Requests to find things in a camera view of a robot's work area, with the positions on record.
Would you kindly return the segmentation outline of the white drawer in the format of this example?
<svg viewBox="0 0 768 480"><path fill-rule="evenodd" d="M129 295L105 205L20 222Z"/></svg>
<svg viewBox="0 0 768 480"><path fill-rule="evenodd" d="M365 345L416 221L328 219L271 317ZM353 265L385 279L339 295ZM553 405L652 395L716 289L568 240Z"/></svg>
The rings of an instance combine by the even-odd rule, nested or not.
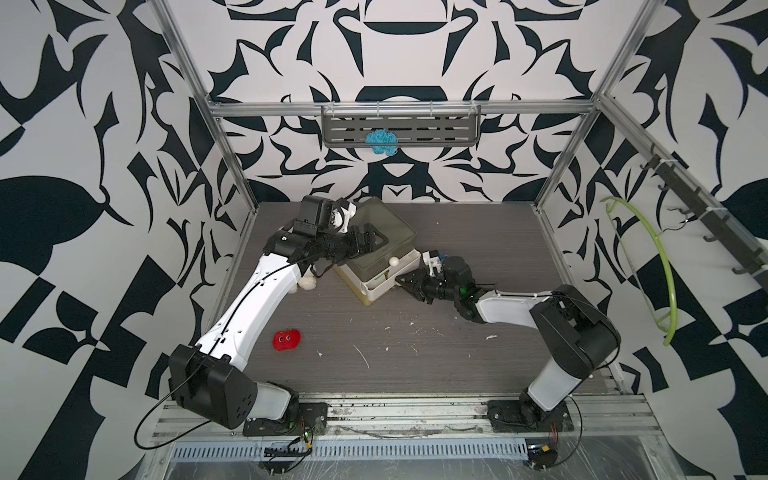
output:
<svg viewBox="0 0 768 480"><path fill-rule="evenodd" d="M370 306L395 287L395 278L398 275L409 273L420 266L421 253L414 249L399 259L398 266L388 265L385 270L367 281L359 279L347 265L334 266L333 270L365 306Z"/></svg>

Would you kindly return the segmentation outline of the grey-yellow mini drawer cabinet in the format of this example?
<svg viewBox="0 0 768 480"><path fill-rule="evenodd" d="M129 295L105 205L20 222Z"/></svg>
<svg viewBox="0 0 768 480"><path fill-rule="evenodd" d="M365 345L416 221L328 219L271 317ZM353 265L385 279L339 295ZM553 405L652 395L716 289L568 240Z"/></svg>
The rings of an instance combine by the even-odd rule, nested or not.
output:
<svg viewBox="0 0 768 480"><path fill-rule="evenodd" d="M352 226L371 223L389 239L385 246L376 246L374 252L345 263L363 281L372 279L385 270L391 257L401 258L416 249L417 231L398 213L380 199L372 197L357 204Z"/></svg>

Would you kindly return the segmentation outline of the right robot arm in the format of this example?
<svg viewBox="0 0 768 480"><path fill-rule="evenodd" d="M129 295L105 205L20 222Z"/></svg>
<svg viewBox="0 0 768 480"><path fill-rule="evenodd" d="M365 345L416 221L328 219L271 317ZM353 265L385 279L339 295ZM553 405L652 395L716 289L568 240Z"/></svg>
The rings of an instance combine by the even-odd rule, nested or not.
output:
<svg viewBox="0 0 768 480"><path fill-rule="evenodd" d="M544 292L504 292L481 284L459 256L425 254L423 264L396 277L396 285L419 302L451 303L460 317L483 325L534 329L549 358L516 400L488 403L496 432L560 430L566 398L620 351L612 321L570 284Z"/></svg>

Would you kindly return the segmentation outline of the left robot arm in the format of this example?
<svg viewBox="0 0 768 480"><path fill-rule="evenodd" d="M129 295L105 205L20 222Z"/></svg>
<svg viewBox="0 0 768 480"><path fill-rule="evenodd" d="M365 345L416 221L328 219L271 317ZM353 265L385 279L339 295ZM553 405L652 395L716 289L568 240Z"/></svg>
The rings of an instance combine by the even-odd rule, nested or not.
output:
<svg viewBox="0 0 768 480"><path fill-rule="evenodd" d="M355 203L306 196L295 219L266 242L255 271L207 333L170 356L170 396L210 423L236 429L249 419L290 427L299 400L292 390L256 382L245 372L277 307L319 260L342 265L389 242L370 222L354 223Z"/></svg>

